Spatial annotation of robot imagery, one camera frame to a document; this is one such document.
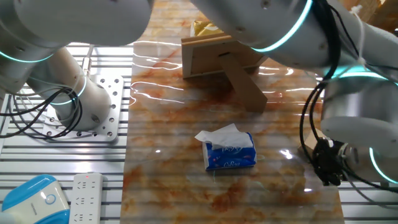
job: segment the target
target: white power strip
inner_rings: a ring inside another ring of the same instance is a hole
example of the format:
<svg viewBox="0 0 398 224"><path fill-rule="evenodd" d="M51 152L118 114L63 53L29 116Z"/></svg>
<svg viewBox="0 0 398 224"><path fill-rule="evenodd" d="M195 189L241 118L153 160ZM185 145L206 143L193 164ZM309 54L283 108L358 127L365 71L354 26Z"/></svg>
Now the white power strip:
<svg viewBox="0 0 398 224"><path fill-rule="evenodd" d="M69 224L100 223L102 182L102 174L77 174L75 176Z"/></svg>

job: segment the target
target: marble surface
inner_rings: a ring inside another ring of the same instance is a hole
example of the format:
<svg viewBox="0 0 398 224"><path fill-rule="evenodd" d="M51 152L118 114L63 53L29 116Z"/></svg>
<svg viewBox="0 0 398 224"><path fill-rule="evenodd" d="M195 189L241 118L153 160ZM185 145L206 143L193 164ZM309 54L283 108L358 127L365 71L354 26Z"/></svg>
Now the marble surface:
<svg viewBox="0 0 398 224"><path fill-rule="evenodd" d="M267 60L251 76L266 112L247 113L225 75L182 79L180 39L203 15L188 1L155 8L134 43L121 223L344 223L337 188L296 156L315 77ZM253 135L258 163L205 171L194 136L231 123Z"/></svg>

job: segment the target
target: wire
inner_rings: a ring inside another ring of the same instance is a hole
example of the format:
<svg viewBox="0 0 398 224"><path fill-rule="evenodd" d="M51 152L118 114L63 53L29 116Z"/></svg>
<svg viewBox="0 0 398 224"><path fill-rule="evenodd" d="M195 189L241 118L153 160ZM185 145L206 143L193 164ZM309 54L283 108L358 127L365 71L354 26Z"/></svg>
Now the wire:
<svg viewBox="0 0 398 224"><path fill-rule="evenodd" d="M395 207L390 207L390 206L386 206L386 205L380 205L379 203L377 203L374 200L370 199L368 196L366 196L364 193L362 193L362 191L360 191L357 188L357 186L354 184L354 182L351 180L351 178L349 177L349 175L345 171L343 171L343 175L347 179L349 184L352 186L352 188L354 188L354 190L357 191L357 193L359 193L360 196L365 198L368 202L371 202L371 203L373 203L373 204L375 204L375 205L377 205L379 207L382 207L382 208L391 209L391 210L398 210L398 208L395 208Z"/></svg>
<svg viewBox="0 0 398 224"><path fill-rule="evenodd" d="M72 92L75 91L75 89L76 89L76 87L77 87L77 84L78 84L78 82L80 81L80 79L81 79L82 76L84 76L84 75L78 75L78 78L76 79L76 82L75 82L75 84L73 85L73 88L72 88L72 90L71 90L70 93L72 93ZM33 79L33 80L36 80L36 81L38 81L38 82L42 82L42 83L49 84L49 85L55 85L55 86L70 88L70 87L67 86L67 85L62 85L62 84L57 84L57 83L49 83L49 82L46 82L46 81L43 81L43 80L39 80L39 79L34 78L34 77L29 77L29 78L31 78L31 79ZM31 103L32 106L34 106L34 104L31 102L31 100L29 99L28 96L26 96L26 99L29 101L29 103ZM25 109L28 110L28 108L27 108L27 106L26 106L24 100L23 100L23 99L20 99L20 100L22 101L22 104L24 105ZM65 119L63 119L63 120L57 120L57 119L51 118L51 117L49 117L49 116L47 116L47 115L45 115L45 114L42 114L42 116L44 116L44 117L46 117L46 118L48 118L48 119L54 119L54 121L57 121L57 122L68 121L68 120L73 116L73 114L76 112L77 109L78 109L78 107L75 107L74 112L71 113L69 117L67 117L67 118L65 118ZM48 123L46 123L45 121L42 121L42 123L44 123L44 124L46 124L46 125L49 125L49 126L59 126L59 125L56 125L56 124L48 124Z"/></svg>
<svg viewBox="0 0 398 224"><path fill-rule="evenodd" d="M10 137L16 136L20 133L23 133L24 131L29 129L40 118L40 115L45 111L46 107L51 103L51 101L53 101L59 94L65 93L65 92L66 92L66 88L63 88L63 89L59 90L58 92L54 93L52 96L50 96L50 98L45 100L43 103L41 103L41 106L43 106L43 108L39 111L37 116L26 127L20 129L17 132L11 133L11 134L0 135L0 138L10 138ZM25 114L25 113L9 113L9 115L2 115L2 116L16 116L19 114Z"/></svg>
<svg viewBox="0 0 398 224"><path fill-rule="evenodd" d="M359 56L359 51L358 51L358 49L356 48L356 45L355 45L353 39L351 38L351 36L349 35L349 33L348 33L348 31L347 31L347 28L346 28L346 26L345 26L345 24L344 24L344 22L343 22L343 19L342 19L341 16L340 16L340 13L339 13L333 6L330 6L330 9L331 9L333 12L335 12L336 16L338 17L338 19L339 19L339 21L340 21L341 26L343 27L343 30L344 30L345 35L347 36L347 38L348 38L348 40L349 40L349 42L350 42L352 48L354 48L354 51L355 51L355 53L356 53L356 56ZM369 65L369 66L372 66L372 67L386 68L386 69L390 69L390 70L398 70L397 67L388 66L388 65L373 65L373 64L371 64L371 63L366 63L366 64Z"/></svg>
<svg viewBox="0 0 398 224"><path fill-rule="evenodd" d="M304 119L305 119L305 115L307 112L307 109L311 103L311 107L310 107L310 112L309 112L309 120L310 120L310 125L311 125L311 130L313 132L313 135L315 136L315 138L317 139L317 141L320 140L318 133L315 129L315 124L314 124L314 120L313 120L313 112L315 109L315 105L317 100L319 99L322 91L326 88L328 81L332 78L332 76L335 74L336 69L338 67L339 61L340 61L340 56L341 56L341 39L340 39L340 35L339 35L339 30L337 28L336 25L336 21L334 19L334 15L332 13L332 9L331 6L327 3L327 1L325 0L318 0L316 2L314 2L313 5L313 13L315 15L315 17L317 18L317 21L320 25L320 27L322 28L323 32L326 35L326 39L328 41L328 45L329 45L329 58L331 61L331 67L329 72L325 75L325 77L323 78L323 81L321 81L311 92L311 94L308 96L304 107L303 107L303 111L302 111L302 115L300 117L300 143L301 146L303 148L304 154L307 156L308 160L310 161L310 163L312 164L315 173L319 173L319 172L323 172L320 168L320 164L317 164L310 156L309 152L307 151L307 147L305 145L304 142L304 136L303 136L303 123L304 123ZM332 158L336 164L338 165L339 169L345 171L350 177L357 179L361 182L364 182L365 184L368 184L370 186L373 186L377 189L380 190L387 190L390 192L394 192L394 193L398 193L398 190L396 189L392 189L390 187L383 187L380 185L376 185L374 183L371 183L361 177L359 177L358 175L356 175L352 170L347 169L346 167L344 167L344 165L341 163L341 161L339 161L334 155L331 154L329 149L324 149L324 151L326 152L327 156Z"/></svg>
<svg viewBox="0 0 398 224"><path fill-rule="evenodd" d="M88 52L86 57L91 58L91 55L93 54L94 51L94 47L95 47L94 44L90 44L90 46L88 47Z"/></svg>
<svg viewBox="0 0 398 224"><path fill-rule="evenodd" d="M13 96L13 99L14 99L14 103L15 103L16 110L19 111L18 105L16 104L17 101L16 101L15 96ZM54 135L54 136L46 136L46 135L44 135L44 134L38 132L38 131L35 130L34 128L30 127L29 129L33 130L35 133L37 133L37 134L39 134L39 135L41 135L41 136L43 136L43 137L37 137L37 136L31 135L31 134L29 134L29 133L27 133L27 132L25 132L25 131L24 131L24 134L26 134L27 136L29 136L29 137L31 137L31 138L34 138L34 139L43 139L43 140L55 139L55 138L59 138L59 137L62 137L62 136L67 135L68 133L70 133L70 131L73 131L73 129L76 127L76 125L80 122L81 116L82 116L82 114L83 114L83 110L82 110L82 107L81 107L81 102L80 102L80 101L75 101L75 106L76 106L77 108L80 109L79 119L76 121L77 111L75 110L76 112L73 114L73 118L72 118L73 120L72 120L72 122L71 122L63 131L61 131L60 133L58 133L58 134L56 134L56 135ZM25 125L28 125L27 122L25 121L25 119L23 118L22 115L19 115L19 117L20 117L21 121L22 121ZM18 123L15 121L15 119L14 119L13 116L11 116L11 119L12 119L12 122L14 122L14 124L16 125L16 127L17 127L19 130L21 130L22 128L18 125Z"/></svg>

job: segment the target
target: tissue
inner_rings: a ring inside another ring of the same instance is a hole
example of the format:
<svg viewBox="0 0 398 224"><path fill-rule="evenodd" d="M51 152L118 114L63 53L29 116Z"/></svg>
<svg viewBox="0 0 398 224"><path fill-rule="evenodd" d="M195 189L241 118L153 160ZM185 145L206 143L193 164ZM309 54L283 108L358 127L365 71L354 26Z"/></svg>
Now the tissue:
<svg viewBox="0 0 398 224"><path fill-rule="evenodd" d="M235 124L214 132L201 131L195 138L202 142L206 170L247 167L257 162L252 136L238 131Z"/></svg>

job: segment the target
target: blue and white object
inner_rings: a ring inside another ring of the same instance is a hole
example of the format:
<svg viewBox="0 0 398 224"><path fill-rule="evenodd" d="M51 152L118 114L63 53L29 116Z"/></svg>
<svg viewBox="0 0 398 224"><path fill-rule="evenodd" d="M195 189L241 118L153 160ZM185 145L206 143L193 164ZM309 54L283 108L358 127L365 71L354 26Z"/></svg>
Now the blue and white object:
<svg viewBox="0 0 398 224"><path fill-rule="evenodd" d="M61 186L51 175L39 175L12 190L2 212L20 224L67 224L70 209Z"/></svg>
<svg viewBox="0 0 398 224"><path fill-rule="evenodd" d="M195 138L202 142L206 170L249 167L257 162L251 134L239 132L235 124L212 133L201 131Z"/></svg>

